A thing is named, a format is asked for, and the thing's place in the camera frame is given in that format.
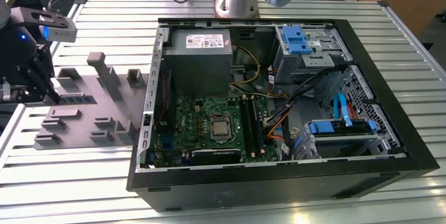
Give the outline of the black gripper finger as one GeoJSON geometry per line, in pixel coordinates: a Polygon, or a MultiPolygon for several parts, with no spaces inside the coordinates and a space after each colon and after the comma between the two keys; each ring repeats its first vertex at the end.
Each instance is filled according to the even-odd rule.
{"type": "Polygon", "coordinates": [[[33,58],[33,65],[36,69],[36,73],[41,80],[41,90],[45,95],[51,98],[55,104],[60,102],[60,95],[55,91],[53,83],[51,78],[55,77],[53,63],[52,63],[52,55],[48,45],[37,45],[36,56],[33,58]]]}
{"type": "Polygon", "coordinates": [[[43,92],[40,89],[41,74],[32,66],[12,68],[12,102],[39,102],[43,92]]]}

